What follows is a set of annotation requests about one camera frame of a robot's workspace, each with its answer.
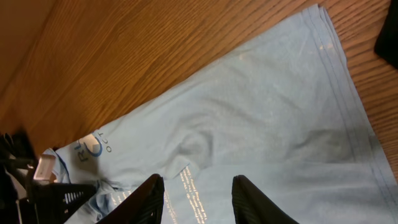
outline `gray cloth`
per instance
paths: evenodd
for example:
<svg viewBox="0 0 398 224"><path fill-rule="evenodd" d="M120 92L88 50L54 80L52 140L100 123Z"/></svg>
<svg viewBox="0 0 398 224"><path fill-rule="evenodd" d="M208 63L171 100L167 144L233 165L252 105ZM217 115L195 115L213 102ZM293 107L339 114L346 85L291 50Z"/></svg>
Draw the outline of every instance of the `gray cloth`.
<svg viewBox="0 0 398 224"><path fill-rule="evenodd" d="M246 175L299 223L397 223L398 191L324 8L283 20L183 83L54 153L59 182L98 186L95 222L153 173L162 223L234 223Z"/></svg>

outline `folded fabric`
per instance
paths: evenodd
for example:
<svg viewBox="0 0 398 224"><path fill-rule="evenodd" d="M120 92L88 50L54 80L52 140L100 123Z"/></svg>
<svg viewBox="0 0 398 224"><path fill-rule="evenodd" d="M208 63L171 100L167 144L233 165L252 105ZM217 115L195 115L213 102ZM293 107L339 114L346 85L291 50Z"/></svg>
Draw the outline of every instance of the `folded fabric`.
<svg viewBox="0 0 398 224"><path fill-rule="evenodd" d="M398 0L391 0L374 52L398 69Z"/></svg>
<svg viewBox="0 0 398 224"><path fill-rule="evenodd" d="M90 135L46 153L98 193L96 222L151 174L162 223L234 223L245 175L299 223L396 223L398 188L324 8L314 5Z"/></svg>

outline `garment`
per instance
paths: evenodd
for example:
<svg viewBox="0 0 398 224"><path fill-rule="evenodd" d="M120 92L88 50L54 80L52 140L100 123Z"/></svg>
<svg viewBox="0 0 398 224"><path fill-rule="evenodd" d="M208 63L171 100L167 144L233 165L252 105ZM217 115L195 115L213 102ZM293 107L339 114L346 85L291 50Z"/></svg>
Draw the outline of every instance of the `garment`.
<svg viewBox="0 0 398 224"><path fill-rule="evenodd" d="M398 69L398 1L391 0L374 52Z"/></svg>
<svg viewBox="0 0 398 224"><path fill-rule="evenodd" d="M46 153L59 182L98 187L70 223L103 218L153 173L164 178L162 223L234 223L239 174L299 223L398 220L397 183L317 5Z"/></svg>

